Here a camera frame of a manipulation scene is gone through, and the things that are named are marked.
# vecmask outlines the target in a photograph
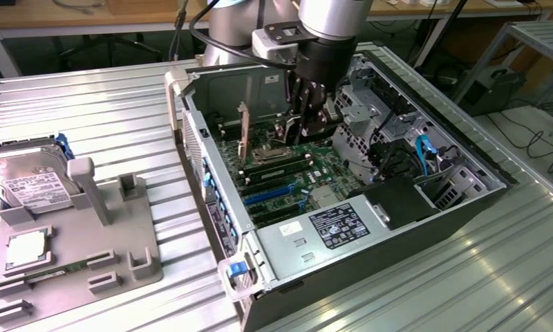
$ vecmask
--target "electrical cable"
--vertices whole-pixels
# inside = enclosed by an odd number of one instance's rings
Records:
[[[371,138],[369,138],[369,145],[372,144],[372,139],[376,137],[376,135],[379,134],[379,132],[383,130],[383,128],[385,128],[385,126],[388,125],[388,122],[391,121],[391,118],[393,117],[393,111],[391,111],[384,119],[384,122],[381,122],[381,124],[379,125],[377,129],[372,132],[371,134]]]
[[[508,105],[513,102],[513,101],[523,101],[523,102],[525,102],[525,103],[528,103],[528,104],[531,104],[531,105],[533,105],[529,101],[527,101],[527,100],[523,100],[523,99],[513,99],[513,100],[511,100],[507,104],[505,104],[505,107],[508,107]],[[545,152],[544,154],[540,154],[540,155],[533,155],[532,153],[531,153],[531,147],[541,140],[545,144],[548,144],[552,148],[553,148],[553,144],[548,141],[548,140],[545,140],[544,138],[543,138],[543,136],[545,135],[545,132],[544,131],[535,131],[533,129],[531,129],[528,126],[525,126],[523,123],[520,123],[520,122],[516,122],[512,118],[509,118],[504,113],[503,113],[503,111],[501,112],[499,112],[497,114],[500,114],[503,117],[504,117],[504,119],[507,119],[509,122],[512,122],[515,125],[517,125],[517,126],[520,126],[521,128],[524,128],[524,129],[527,129],[527,131],[529,131],[532,134],[533,134],[533,136],[531,137],[531,140],[528,141],[528,144],[527,145],[520,145],[520,144],[516,144],[515,142],[513,142],[513,140],[512,140],[512,138],[507,135],[507,133],[504,132],[504,130],[500,128],[500,126],[499,126],[499,124],[496,123],[496,121],[495,121],[495,119],[492,119],[492,117],[489,116],[489,115],[487,115],[487,118],[489,119],[489,121],[492,122],[492,124],[495,125],[495,127],[497,128],[497,130],[500,131],[500,133],[501,133],[501,135],[505,137],[505,139],[508,140],[508,142],[511,143],[511,145],[512,146],[515,146],[517,149],[524,149],[525,150],[525,153],[527,153],[527,155],[528,155],[528,157],[531,158],[531,159],[535,159],[535,158],[541,158],[541,157],[545,157],[545,156],[551,156],[552,154],[553,154],[553,150],[552,151],[549,151],[549,152]],[[553,161],[552,161],[552,164],[549,165],[549,167],[548,167],[548,171],[547,171],[549,174],[552,174],[553,175]]]
[[[432,4],[432,8],[431,8],[431,11],[429,11],[429,13],[428,13],[427,21],[429,21],[429,20],[431,20],[432,13],[435,12],[435,8],[436,8],[436,3],[437,3],[437,2],[439,2],[439,0],[435,0],[435,3]],[[428,41],[429,41],[429,39],[431,39],[431,36],[432,36],[432,24],[431,24],[431,27],[429,27],[429,31],[428,31],[428,35],[427,35],[427,39],[424,40],[423,48],[420,49],[420,51],[419,51],[419,53],[416,54],[416,57],[415,57],[413,59],[417,59],[417,57],[420,56],[420,54],[421,54],[421,52],[423,52],[423,49],[424,49],[424,46],[427,45],[427,43],[428,43]],[[408,56],[405,57],[405,59],[407,59],[407,60],[409,59],[409,56],[412,55],[412,51],[415,50],[415,47],[416,47],[416,42],[413,42],[412,47],[411,47],[411,49],[409,49]]]
[[[393,23],[396,23],[396,21],[391,21],[389,24],[383,24],[381,22],[373,22],[376,24],[379,24],[380,26],[392,26]]]
[[[187,21],[187,6],[188,1],[183,1],[181,9],[177,12],[176,20],[175,20],[175,35],[172,36],[172,43],[169,44],[168,50],[168,61],[177,61],[177,50],[181,47],[181,30],[184,27],[184,22]]]
[[[52,0],[52,2],[57,6],[60,6],[63,8],[67,8],[67,9],[77,10],[77,11],[83,12],[87,15],[92,15],[95,13],[95,11],[91,10],[89,8],[99,8],[99,7],[103,7],[104,6],[104,2],[93,3],[91,5],[71,5],[71,4],[65,3],[65,2],[63,2],[61,0]]]
[[[375,29],[377,29],[383,33],[387,33],[391,36],[391,38],[393,38],[396,36],[396,33],[403,33],[407,30],[409,30],[412,28],[412,26],[416,24],[416,21],[413,21],[407,27],[399,29],[397,31],[385,31],[385,30],[383,30],[380,27],[376,26],[376,22],[369,22],[369,24]]]
[[[375,168],[375,167],[365,166],[365,165],[363,165],[363,164],[360,164],[360,163],[357,163],[357,162],[355,162],[355,161],[352,161],[352,160],[349,160],[349,159],[347,159],[347,161],[348,161],[351,164],[353,164],[353,165],[356,165],[356,166],[360,166],[360,167],[363,167],[363,168],[367,168],[367,169],[373,169],[373,168]]]
[[[193,17],[193,20],[189,23],[189,31],[191,34],[196,39],[199,39],[201,42],[204,42],[207,45],[217,47],[220,50],[224,50],[227,53],[236,55],[237,57],[243,57],[244,59],[248,59],[252,62],[256,62],[257,64],[261,64],[263,66],[281,68],[281,69],[295,69],[295,64],[287,64],[285,62],[275,62],[268,59],[263,59],[261,57],[256,57],[248,52],[244,52],[243,50],[236,50],[229,45],[224,44],[223,42],[215,40],[209,36],[207,36],[204,33],[196,30],[196,24],[201,20],[201,18],[207,15],[207,13],[213,9],[215,5],[217,5],[217,2],[220,0],[213,0],[205,8],[199,12],[199,14]]]

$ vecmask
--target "table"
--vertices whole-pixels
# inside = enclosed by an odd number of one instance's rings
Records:
[[[387,48],[361,45],[405,78],[520,182],[439,245],[261,332],[553,330],[553,187]],[[14,331],[240,331],[172,145],[163,75],[193,60],[5,79],[0,139],[63,129],[96,178],[145,178],[163,280]]]
[[[453,101],[456,103],[460,103],[465,97],[481,70],[492,61],[492,57],[508,36],[516,38],[524,45],[532,47],[532,49],[553,60],[553,20],[544,22],[512,22],[505,24],[467,78],[463,80],[453,93]],[[503,61],[503,64],[509,65],[509,60],[511,57]]]
[[[440,19],[432,36],[417,59],[417,65],[427,58],[435,40],[455,9],[457,0],[449,5],[437,6],[432,13],[433,19]],[[547,19],[553,11],[553,0],[540,0],[543,15]],[[205,1],[189,2],[187,21],[201,10]],[[384,1],[376,1],[369,12],[369,21],[395,21],[425,19],[431,8],[423,5],[408,5],[399,2],[392,6]],[[484,0],[469,0],[460,17],[488,17],[524,15],[527,7],[496,8]],[[47,0],[19,0],[13,7],[0,7],[0,72],[4,77],[20,76],[16,66],[1,40],[20,37],[48,37],[64,35],[97,35],[104,33],[135,33],[173,30],[175,13],[161,12],[139,15],[112,15],[108,7],[95,8],[93,15],[85,15],[76,10],[57,7]],[[205,20],[197,28],[207,28]]]

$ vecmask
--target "blue latch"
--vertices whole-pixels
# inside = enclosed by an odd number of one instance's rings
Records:
[[[59,133],[57,136],[55,137],[55,141],[60,143],[60,145],[64,147],[64,154],[67,156],[68,159],[75,159],[75,155],[71,149],[71,144],[67,141],[67,137],[63,133]]]
[[[203,179],[203,185],[204,185],[205,187],[208,187],[208,186],[209,186],[209,184],[211,184],[211,173],[209,173],[209,172],[207,172],[207,173],[205,173],[205,178]]]
[[[243,275],[248,272],[248,264],[245,261],[240,261],[237,263],[229,264],[228,269],[228,277],[235,278],[239,275]]]

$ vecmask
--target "aluminum profile table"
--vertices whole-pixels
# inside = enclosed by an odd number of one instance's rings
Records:
[[[553,330],[553,185],[385,48],[373,50],[520,185],[443,243],[263,331]],[[195,66],[193,62],[181,62]],[[1,81],[0,139],[60,128],[97,164],[148,182],[164,279],[14,331],[239,331],[171,143],[168,64]]]
[[[511,22],[504,24],[488,46],[485,53],[453,94],[453,101],[459,104],[475,83],[481,70],[488,66],[492,57],[499,51],[507,37],[515,37],[523,44],[553,60],[553,21]]]

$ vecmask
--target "warning label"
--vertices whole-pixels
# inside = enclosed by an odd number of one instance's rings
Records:
[[[309,216],[328,249],[336,249],[371,234],[351,203]]]
[[[55,172],[5,180],[4,186],[29,209],[71,200],[71,195]]]

